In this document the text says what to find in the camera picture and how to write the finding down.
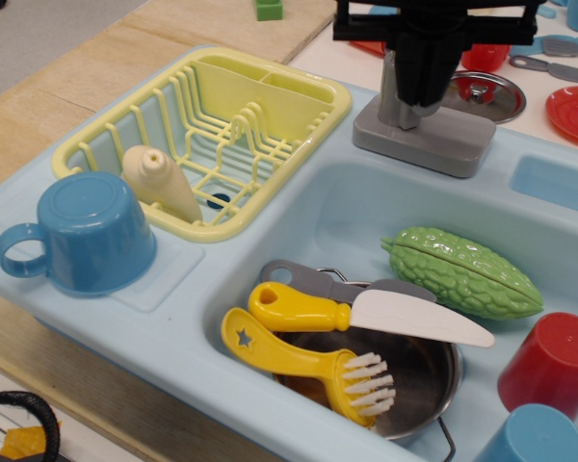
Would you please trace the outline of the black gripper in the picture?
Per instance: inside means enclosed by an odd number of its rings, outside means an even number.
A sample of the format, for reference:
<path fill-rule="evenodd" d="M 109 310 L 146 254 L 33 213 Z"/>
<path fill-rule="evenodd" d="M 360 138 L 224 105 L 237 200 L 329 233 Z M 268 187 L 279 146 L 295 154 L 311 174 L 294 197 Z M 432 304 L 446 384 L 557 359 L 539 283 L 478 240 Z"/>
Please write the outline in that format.
<path fill-rule="evenodd" d="M 438 104 L 460 62 L 463 47 L 533 42 L 540 1 L 373 1 L 393 14 L 353 13 L 352 1 L 338 1 L 332 36 L 342 41 L 383 41 L 395 48 L 399 97 L 418 102 L 422 47 L 427 41 L 419 105 Z"/>

